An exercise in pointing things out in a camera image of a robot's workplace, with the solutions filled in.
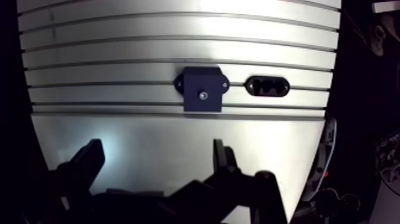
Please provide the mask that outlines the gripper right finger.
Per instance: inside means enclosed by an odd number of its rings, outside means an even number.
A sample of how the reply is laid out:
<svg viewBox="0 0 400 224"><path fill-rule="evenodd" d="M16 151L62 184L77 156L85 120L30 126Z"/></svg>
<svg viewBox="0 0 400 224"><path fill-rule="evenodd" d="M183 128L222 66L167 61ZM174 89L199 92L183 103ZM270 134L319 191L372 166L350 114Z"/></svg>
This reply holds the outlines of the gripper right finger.
<svg viewBox="0 0 400 224"><path fill-rule="evenodd" d="M213 140L214 173L194 180L168 198L177 223L221 223L236 207L250 209L251 223L287 223L276 177L269 171L249 176L240 170L232 148Z"/></svg>

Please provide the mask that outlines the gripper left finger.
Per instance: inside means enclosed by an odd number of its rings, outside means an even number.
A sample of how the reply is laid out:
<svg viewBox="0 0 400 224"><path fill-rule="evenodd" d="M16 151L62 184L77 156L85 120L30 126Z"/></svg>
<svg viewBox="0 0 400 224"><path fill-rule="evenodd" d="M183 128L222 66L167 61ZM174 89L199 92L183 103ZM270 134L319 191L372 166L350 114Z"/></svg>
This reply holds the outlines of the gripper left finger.
<svg viewBox="0 0 400 224"><path fill-rule="evenodd" d="M48 172L49 223L84 223L92 211L90 187L105 163L100 139L92 139L67 162Z"/></svg>

